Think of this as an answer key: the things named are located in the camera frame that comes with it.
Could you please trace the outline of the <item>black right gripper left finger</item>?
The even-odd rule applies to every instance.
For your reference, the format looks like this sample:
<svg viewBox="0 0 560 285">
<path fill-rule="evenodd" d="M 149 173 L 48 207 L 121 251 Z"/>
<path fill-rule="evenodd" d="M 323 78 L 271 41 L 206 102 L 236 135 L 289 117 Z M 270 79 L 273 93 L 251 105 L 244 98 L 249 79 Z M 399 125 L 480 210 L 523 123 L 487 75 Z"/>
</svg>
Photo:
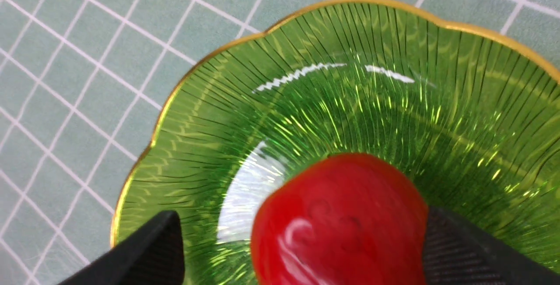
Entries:
<svg viewBox="0 0 560 285">
<path fill-rule="evenodd" d="M 180 218 L 162 211 L 63 285 L 182 285 L 185 262 Z"/>
</svg>

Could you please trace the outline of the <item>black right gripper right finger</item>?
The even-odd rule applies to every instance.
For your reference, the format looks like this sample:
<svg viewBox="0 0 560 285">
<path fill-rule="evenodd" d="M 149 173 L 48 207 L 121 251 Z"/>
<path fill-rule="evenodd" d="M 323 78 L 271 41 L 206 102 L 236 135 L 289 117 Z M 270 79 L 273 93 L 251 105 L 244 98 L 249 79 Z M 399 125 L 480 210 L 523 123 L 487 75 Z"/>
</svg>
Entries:
<svg viewBox="0 0 560 285">
<path fill-rule="evenodd" d="M 423 244 L 428 285 L 557 285 L 560 277 L 464 217 L 429 207 Z"/>
</svg>

